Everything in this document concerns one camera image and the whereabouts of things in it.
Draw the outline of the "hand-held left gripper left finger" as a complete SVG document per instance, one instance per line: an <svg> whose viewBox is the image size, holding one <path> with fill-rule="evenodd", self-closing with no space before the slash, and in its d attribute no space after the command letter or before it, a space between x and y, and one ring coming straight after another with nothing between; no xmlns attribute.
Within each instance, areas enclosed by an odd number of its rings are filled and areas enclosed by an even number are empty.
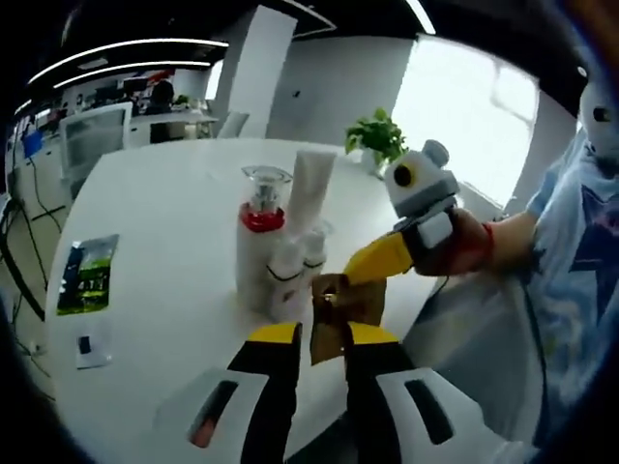
<svg viewBox="0 0 619 464"><path fill-rule="evenodd" d="M226 368L210 368L159 408L164 463L281 463L296 411L302 325L259 328Z"/></svg>

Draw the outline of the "person's right hand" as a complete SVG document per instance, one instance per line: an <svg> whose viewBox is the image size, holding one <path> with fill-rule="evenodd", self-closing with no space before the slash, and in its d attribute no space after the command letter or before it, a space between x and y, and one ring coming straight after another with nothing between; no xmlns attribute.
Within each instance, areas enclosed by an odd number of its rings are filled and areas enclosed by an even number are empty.
<svg viewBox="0 0 619 464"><path fill-rule="evenodd" d="M453 233L425 255L415 258L415 271L422 276L460 276L479 271L492 253L489 228L468 211L455 208L449 213Z"/></svg>

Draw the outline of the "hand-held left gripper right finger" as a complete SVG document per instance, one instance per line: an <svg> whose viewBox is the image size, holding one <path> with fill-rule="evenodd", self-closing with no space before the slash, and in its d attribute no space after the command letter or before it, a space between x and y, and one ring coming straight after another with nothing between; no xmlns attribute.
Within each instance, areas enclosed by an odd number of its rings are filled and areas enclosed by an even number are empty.
<svg viewBox="0 0 619 464"><path fill-rule="evenodd" d="M414 367L384 329L349 323L343 354L360 463L490 463L507 445L473 399Z"/></svg>

